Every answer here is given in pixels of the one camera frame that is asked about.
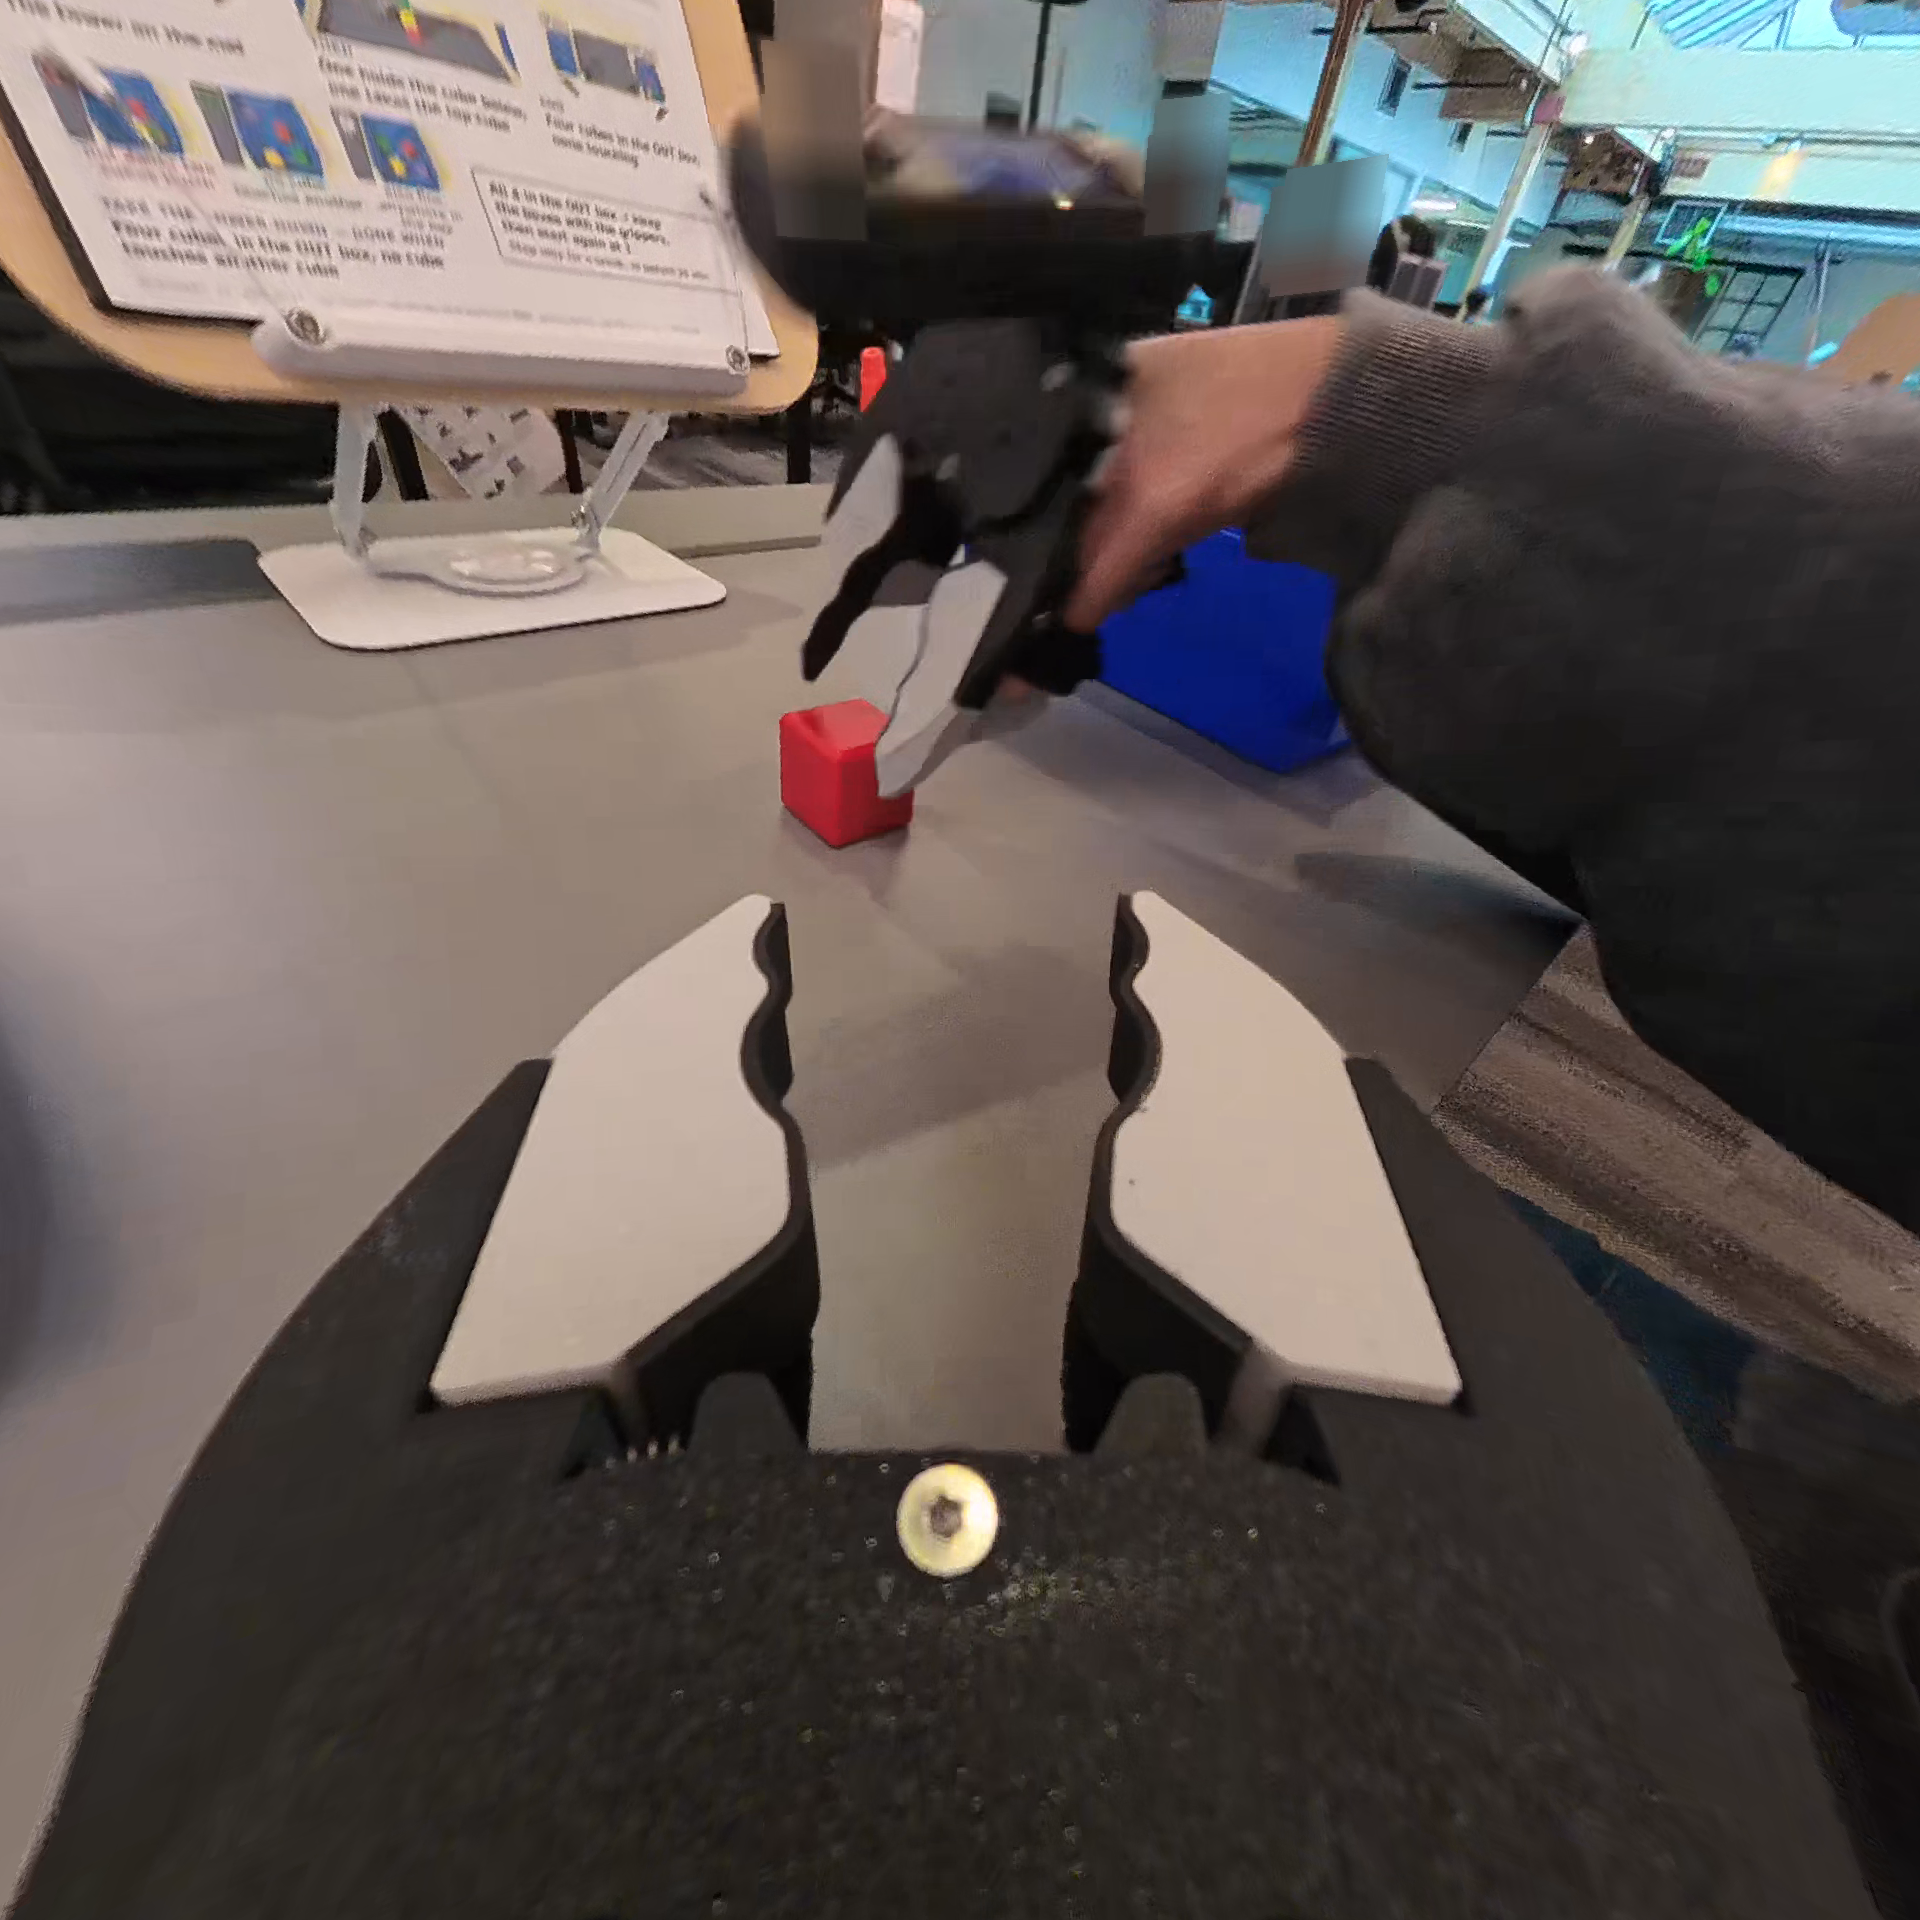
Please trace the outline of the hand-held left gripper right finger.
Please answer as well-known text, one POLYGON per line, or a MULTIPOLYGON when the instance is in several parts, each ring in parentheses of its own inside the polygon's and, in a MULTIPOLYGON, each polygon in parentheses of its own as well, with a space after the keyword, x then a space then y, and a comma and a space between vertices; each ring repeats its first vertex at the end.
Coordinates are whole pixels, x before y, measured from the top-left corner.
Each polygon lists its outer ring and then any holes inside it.
POLYGON ((1300 1390, 1457 1406, 1354 1061, 1306 1001, 1155 893, 1116 902, 1108 997, 1067 1440, 1097 1443, 1163 1375, 1215 1443, 1274 1443, 1300 1390))

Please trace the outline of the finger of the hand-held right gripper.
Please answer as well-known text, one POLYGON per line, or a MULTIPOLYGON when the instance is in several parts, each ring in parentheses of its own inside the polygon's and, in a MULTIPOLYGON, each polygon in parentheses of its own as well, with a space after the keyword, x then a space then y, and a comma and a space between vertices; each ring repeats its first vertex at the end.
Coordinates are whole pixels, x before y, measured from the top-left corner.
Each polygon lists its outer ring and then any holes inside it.
POLYGON ((961 551, 959 504, 900 440, 881 434, 846 459, 823 523, 831 592, 804 638, 804 682, 815 682, 875 610, 926 607, 961 551))
POLYGON ((931 589, 915 651, 875 741, 883 800, 915 792, 977 737, 986 712, 964 707, 959 695, 1004 586, 1006 578, 994 563, 964 563, 939 576, 931 589))

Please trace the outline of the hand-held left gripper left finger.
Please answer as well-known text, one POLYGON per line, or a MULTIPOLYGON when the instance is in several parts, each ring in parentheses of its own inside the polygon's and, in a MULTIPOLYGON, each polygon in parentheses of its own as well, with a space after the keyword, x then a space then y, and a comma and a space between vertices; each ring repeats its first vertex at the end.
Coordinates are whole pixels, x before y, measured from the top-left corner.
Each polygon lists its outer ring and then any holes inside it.
POLYGON ((776 899, 735 899, 563 1036, 426 1383, 438 1406, 637 1406, 643 1351, 776 1247, 795 1136, 748 1036, 790 985, 782 933, 776 899))

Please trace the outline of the red cube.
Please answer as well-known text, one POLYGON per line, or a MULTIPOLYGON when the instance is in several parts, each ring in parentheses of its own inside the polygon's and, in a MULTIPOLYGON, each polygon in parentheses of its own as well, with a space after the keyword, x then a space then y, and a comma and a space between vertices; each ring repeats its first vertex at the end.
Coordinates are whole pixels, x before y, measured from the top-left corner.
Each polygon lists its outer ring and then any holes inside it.
POLYGON ((885 796, 877 787, 883 727, 885 714, 866 700, 780 715, 780 805, 835 852, 912 826, 914 796, 885 796))

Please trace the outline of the blue plastic bin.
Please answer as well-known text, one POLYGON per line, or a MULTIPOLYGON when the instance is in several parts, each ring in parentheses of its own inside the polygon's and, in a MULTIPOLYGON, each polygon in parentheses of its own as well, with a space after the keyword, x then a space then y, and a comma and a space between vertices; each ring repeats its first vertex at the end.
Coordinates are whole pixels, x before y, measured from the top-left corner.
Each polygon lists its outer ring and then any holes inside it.
POLYGON ((1325 681, 1333 582, 1256 558, 1240 530, 1097 633, 1099 681, 1256 769, 1289 776, 1347 746, 1325 681))

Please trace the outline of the person's right forearm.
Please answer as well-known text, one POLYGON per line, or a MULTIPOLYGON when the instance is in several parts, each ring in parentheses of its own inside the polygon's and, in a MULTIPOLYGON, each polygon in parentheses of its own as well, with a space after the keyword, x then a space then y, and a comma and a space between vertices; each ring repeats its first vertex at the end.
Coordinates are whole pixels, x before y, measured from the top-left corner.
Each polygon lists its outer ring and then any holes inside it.
POLYGON ((1249 548, 1361 756, 1575 908, 1632 1030, 1915 1230, 1918 409, 1559 269, 1358 294, 1249 548))

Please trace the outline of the grey desk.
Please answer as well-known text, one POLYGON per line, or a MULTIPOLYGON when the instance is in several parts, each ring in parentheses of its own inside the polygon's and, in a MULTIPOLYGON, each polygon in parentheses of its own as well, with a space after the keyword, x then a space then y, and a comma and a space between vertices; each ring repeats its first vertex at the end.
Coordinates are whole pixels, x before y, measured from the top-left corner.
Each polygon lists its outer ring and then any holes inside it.
POLYGON ((825 486, 640 491, 716 608, 363 656, 247 547, 318 508, 5 521, 2 1860, 142 1546, 300 1297, 519 1060, 735 899, 788 907, 828 1447, 1060 1443, 1116 894, 1436 1104, 1566 942, 1358 756, 1267 776, 1092 689, 825 849, 777 719, 825 486))

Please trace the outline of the person's right hand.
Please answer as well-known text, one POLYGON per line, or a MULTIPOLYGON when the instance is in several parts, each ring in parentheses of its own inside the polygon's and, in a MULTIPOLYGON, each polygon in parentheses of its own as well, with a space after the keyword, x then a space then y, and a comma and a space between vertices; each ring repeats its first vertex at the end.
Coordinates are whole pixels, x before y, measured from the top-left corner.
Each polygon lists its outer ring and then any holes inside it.
POLYGON ((1068 629, 1094 633, 1192 541, 1242 526, 1275 491, 1343 334, 1340 317, 1305 317, 1129 347, 1119 431, 1064 603, 1068 629))

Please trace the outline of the printed instruction sheet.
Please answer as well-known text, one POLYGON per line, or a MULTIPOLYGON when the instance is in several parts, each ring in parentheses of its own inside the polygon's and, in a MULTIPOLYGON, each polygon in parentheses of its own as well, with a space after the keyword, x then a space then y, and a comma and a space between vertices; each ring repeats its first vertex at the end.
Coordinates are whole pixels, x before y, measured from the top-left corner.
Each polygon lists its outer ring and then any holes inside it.
POLYGON ((11 3, 2 58, 8 125, 109 311, 757 350, 682 6, 11 3))

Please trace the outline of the wooden board document stand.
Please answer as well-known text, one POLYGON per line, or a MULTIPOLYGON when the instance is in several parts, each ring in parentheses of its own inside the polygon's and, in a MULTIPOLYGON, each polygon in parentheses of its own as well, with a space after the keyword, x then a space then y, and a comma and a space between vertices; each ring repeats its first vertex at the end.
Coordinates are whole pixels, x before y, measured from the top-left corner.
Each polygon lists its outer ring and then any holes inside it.
POLYGON ((324 403, 337 410, 324 541, 259 551, 259 570, 306 627, 339 651, 387 656, 685 613, 724 586, 612 526, 673 416, 776 416, 804 397, 819 362, 814 323, 765 281, 733 219, 724 143, 757 115, 758 83, 738 6, 682 6, 707 90, 722 191, 722 237, 760 323, 757 350, 659 329, 509 323, 373 311, 269 307, 251 323, 188 323, 109 311, 69 254, 63 223, 5 108, 5 275, 85 348, 126 373, 196 397, 324 403), (380 540, 363 498, 385 412, 426 409, 567 409, 624 412, 605 465, 563 523, 476 535, 380 540))

